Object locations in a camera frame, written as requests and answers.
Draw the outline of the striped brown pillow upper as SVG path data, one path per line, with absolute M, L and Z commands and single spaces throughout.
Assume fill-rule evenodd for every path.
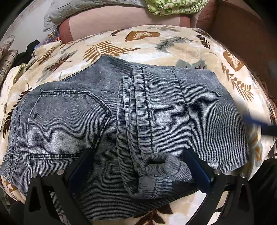
M 0 47 L 0 60 L 2 59 L 2 57 L 5 55 L 5 53 L 9 50 L 10 46 L 13 44 L 14 42 L 14 35 L 10 35 L 5 41 L 4 43 L 1 45 Z

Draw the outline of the grey-blue denim pants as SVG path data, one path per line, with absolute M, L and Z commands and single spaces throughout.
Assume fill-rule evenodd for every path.
M 197 191 L 183 151 L 232 172 L 249 161 L 237 106 L 215 73 L 110 56 L 27 93 L 12 112 L 1 175 L 27 193 L 92 151 L 75 199 L 90 221 L 118 220 Z

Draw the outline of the cream patterned pillow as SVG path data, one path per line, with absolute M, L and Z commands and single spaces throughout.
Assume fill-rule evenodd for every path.
M 12 86 L 20 79 L 22 74 L 25 72 L 27 64 L 22 63 L 19 66 L 13 67 L 7 73 L 3 85 L 1 86 L 1 96 L 8 94 Z

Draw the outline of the colourful small packets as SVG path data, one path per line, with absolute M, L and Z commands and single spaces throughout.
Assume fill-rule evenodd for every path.
M 49 44 L 52 42 L 57 42 L 60 41 L 60 33 L 58 30 L 53 30 L 51 33 L 48 34 L 48 36 L 46 38 L 43 39 L 43 41 L 41 41 L 38 46 L 43 46 L 45 44 Z

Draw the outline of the black garment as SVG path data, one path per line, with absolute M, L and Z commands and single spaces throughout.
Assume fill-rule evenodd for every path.
M 32 53 L 34 48 L 39 44 L 39 41 L 36 39 L 33 42 L 27 45 L 26 51 L 17 55 L 12 67 L 19 66 L 21 64 L 28 64 L 30 59 L 32 58 Z

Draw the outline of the brown wooden headboard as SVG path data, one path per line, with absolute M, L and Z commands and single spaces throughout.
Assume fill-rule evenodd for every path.
M 227 1 L 210 1 L 196 15 L 195 26 L 242 59 L 276 102 L 276 33 L 251 12 Z

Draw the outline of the green patterned folded cloth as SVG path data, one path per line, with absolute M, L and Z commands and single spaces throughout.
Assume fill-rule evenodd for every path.
M 196 14 L 209 0 L 146 0 L 148 10 L 158 16 L 175 14 Z

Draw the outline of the leaf-patterned fleece blanket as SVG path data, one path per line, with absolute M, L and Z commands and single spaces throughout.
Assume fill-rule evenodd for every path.
M 8 94 L 1 96 L 1 163 L 7 149 L 11 113 L 21 98 L 32 88 L 66 78 L 104 55 L 150 65 L 209 69 L 236 103 L 261 120 L 276 123 L 276 105 L 260 79 L 223 44 L 198 28 L 144 25 L 94 34 L 69 44 L 53 42 L 34 50 L 20 79 Z M 249 138 L 252 156 L 242 171 L 251 178 L 267 159 L 276 139 L 261 137 L 256 128 Z M 94 224 L 185 224 L 202 200 L 204 194 L 198 191 L 140 217 Z

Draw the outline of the grey quilted pillow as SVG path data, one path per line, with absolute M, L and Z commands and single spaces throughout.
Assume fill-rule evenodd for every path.
M 48 11 L 45 14 L 43 31 L 46 32 L 51 30 L 56 25 L 62 23 L 65 19 L 78 12 L 105 5 L 147 8 L 146 2 L 139 0 L 57 0 L 51 3 Z

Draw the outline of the pink bolster cushion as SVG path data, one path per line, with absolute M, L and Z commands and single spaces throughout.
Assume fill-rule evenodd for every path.
M 59 26 L 63 43 L 111 30 L 122 30 L 140 25 L 173 25 L 190 27 L 186 15 L 155 16 L 142 8 L 129 7 L 123 12 L 112 6 L 80 12 L 63 21 Z

